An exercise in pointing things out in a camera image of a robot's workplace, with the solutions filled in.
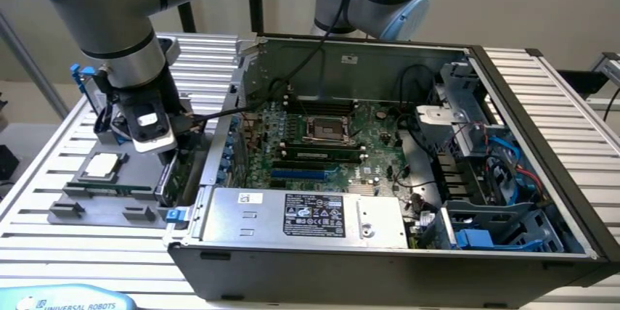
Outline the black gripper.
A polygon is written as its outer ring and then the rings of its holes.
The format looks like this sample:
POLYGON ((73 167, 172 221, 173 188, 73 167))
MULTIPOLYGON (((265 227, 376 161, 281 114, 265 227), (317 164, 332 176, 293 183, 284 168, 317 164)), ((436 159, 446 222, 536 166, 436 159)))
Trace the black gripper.
POLYGON ((157 115, 156 135, 164 136, 170 131, 177 142, 172 149, 158 151, 157 158, 158 160, 172 160, 178 148, 188 150, 190 147, 193 131, 189 129, 193 127, 193 121, 188 116, 189 110, 182 106, 168 65, 164 66, 157 76, 157 91, 168 122, 164 122, 162 115, 157 115))

